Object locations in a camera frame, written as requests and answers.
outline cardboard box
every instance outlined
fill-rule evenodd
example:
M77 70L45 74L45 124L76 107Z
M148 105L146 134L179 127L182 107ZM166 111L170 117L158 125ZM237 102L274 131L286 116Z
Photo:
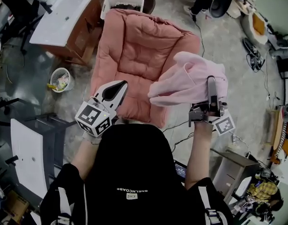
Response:
M5 212L16 222L20 224L22 216L29 206L29 202L19 196L15 191L10 191L7 195Z

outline office chair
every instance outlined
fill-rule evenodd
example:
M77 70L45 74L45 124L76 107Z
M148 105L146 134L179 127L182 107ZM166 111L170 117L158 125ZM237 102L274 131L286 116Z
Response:
M23 49L26 39L34 25L43 17L38 15L38 9L40 2L33 0L30 4L27 0L2 0L10 9L14 16L14 21L10 25L6 25L2 32L1 42L4 44L10 38L21 37L23 40L21 43L20 51L23 55L26 51Z

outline white panel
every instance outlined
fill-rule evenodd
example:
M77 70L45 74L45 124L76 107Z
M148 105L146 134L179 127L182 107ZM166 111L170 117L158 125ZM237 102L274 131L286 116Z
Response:
M11 119L11 140L19 182L41 198L47 193L43 164L43 136Z

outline sink vanity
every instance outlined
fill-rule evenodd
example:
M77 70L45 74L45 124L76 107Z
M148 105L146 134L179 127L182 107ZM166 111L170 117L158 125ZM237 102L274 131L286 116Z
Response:
M89 66L102 28L98 27L99 0L55 0L52 12L45 13L30 43L66 62Z

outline shoe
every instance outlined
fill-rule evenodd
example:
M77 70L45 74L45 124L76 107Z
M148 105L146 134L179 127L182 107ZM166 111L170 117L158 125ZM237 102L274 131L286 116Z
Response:
M196 22L196 15L192 13L190 6L183 6L184 11Z

